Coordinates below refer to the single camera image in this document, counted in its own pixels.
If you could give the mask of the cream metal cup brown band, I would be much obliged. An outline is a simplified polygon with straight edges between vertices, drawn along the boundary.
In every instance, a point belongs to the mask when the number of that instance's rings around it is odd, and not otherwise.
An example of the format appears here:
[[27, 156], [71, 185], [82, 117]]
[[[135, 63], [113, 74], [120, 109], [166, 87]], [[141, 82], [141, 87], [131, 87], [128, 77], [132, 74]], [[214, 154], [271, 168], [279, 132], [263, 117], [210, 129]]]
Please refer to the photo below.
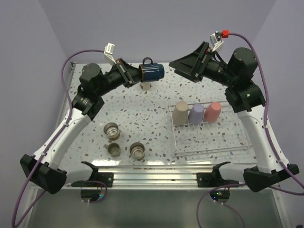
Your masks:
[[152, 83], [151, 82], [141, 82], [140, 83], [140, 88], [144, 91], [149, 90], [152, 87]]

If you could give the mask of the dark blue mug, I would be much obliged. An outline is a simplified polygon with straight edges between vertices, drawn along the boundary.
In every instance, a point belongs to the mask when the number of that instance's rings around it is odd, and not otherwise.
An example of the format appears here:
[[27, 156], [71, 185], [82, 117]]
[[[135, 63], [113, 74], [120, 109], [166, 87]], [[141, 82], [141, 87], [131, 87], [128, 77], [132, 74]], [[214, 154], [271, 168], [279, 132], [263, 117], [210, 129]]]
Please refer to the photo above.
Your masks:
[[141, 82], [155, 82], [164, 78], [165, 70], [162, 64], [153, 62], [150, 57], [145, 57], [139, 65], [142, 79]]

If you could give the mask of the beige plastic cup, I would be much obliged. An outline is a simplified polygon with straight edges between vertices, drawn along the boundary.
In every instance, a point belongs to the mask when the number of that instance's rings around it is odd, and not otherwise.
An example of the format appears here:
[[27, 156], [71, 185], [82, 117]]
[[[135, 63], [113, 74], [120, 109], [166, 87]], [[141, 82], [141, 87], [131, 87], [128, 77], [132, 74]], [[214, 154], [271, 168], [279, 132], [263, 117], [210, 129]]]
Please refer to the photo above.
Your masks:
[[184, 125], [188, 119], [188, 104], [184, 101], [179, 101], [172, 112], [174, 125]]

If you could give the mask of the lilac plastic cup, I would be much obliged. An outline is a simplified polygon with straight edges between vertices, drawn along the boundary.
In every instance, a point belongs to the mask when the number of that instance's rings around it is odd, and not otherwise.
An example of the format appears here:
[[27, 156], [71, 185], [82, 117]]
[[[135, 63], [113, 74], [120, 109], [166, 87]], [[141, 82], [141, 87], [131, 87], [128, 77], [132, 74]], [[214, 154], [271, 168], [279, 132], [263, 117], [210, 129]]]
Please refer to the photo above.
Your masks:
[[204, 117], [204, 106], [202, 104], [194, 104], [188, 115], [190, 124], [200, 124]]

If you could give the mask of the pink plastic cup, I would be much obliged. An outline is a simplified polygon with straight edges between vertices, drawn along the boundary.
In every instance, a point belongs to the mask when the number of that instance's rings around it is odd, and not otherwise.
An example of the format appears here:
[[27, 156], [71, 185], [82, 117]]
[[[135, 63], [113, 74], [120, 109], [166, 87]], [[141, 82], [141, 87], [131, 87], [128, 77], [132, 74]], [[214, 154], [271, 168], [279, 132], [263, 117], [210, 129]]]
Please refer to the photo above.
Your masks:
[[217, 121], [221, 113], [222, 105], [220, 102], [212, 102], [206, 109], [204, 113], [204, 119], [208, 122]]

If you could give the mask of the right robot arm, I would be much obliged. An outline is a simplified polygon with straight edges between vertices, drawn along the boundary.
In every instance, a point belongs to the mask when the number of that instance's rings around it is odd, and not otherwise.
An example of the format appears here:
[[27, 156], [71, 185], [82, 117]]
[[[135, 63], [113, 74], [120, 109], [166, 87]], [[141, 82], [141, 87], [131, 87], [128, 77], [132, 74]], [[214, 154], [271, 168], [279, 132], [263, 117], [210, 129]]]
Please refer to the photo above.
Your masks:
[[204, 77], [226, 86], [225, 97], [241, 120], [252, 143], [256, 166], [223, 162], [212, 168], [211, 180], [216, 186], [225, 183], [245, 183], [253, 192], [259, 192], [299, 173], [282, 152], [270, 121], [267, 118], [266, 100], [253, 81], [258, 66], [252, 50], [236, 48], [228, 63], [217, 62], [207, 42], [195, 51], [171, 61], [174, 72], [194, 83]]

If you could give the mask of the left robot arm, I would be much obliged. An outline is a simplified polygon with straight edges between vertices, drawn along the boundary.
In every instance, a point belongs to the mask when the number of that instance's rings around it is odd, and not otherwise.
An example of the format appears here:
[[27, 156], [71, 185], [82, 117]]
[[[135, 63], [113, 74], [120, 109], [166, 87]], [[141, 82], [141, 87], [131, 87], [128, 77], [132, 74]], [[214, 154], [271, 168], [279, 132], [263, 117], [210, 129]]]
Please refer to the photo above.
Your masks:
[[43, 146], [33, 155], [24, 155], [20, 164], [29, 181], [50, 194], [65, 184], [83, 181], [87, 186], [98, 183], [98, 168], [83, 161], [74, 171], [60, 170], [60, 163], [76, 137], [95, 118], [104, 105], [103, 95], [123, 85], [129, 88], [143, 79], [142, 70], [119, 58], [109, 72], [102, 73], [98, 64], [87, 64], [79, 78], [80, 85], [71, 110]]

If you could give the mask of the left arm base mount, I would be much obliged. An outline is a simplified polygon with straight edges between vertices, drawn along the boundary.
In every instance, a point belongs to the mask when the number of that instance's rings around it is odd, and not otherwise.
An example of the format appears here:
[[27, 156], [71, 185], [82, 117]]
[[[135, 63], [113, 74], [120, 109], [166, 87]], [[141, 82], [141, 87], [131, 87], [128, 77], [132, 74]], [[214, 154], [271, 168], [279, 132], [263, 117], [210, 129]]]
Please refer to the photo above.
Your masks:
[[113, 172], [99, 172], [97, 166], [82, 161], [81, 168], [68, 174], [66, 184], [71, 184], [72, 187], [96, 188], [96, 190], [81, 190], [81, 197], [84, 196], [87, 203], [92, 204], [106, 197], [107, 189], [113, 186], [113, 181]]

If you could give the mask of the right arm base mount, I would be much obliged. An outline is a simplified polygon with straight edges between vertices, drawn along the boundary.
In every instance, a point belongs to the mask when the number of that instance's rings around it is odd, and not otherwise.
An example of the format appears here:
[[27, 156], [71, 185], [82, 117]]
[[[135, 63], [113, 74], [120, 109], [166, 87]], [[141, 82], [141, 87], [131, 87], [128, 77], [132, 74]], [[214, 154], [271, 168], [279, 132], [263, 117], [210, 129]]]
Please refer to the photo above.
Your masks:
[[[196, 174], [196, 177], [197, 177], [196, 180], [197, 180], [198, 187], [199, 188], [206, 188], [206, 187], [215, 188], [215, 187], [224, 186], [224, 185], [239, 184], [238, 181], [224, 180], [221, 178], [220, 173], [219, 173], [219, 168], [225, 164], [230, 164], [230, 162], [227, 161], [227, 162], [223, 162], [223, 163], [215, 165], [212, 168], [211, 172], [198, 172]], [[227, 202], [230, 198], [229, 187], [223, 187], [222, 189], [212, 191], [210, 193], [210, 197], [215, 201], [219, 201], [222, 203]]]

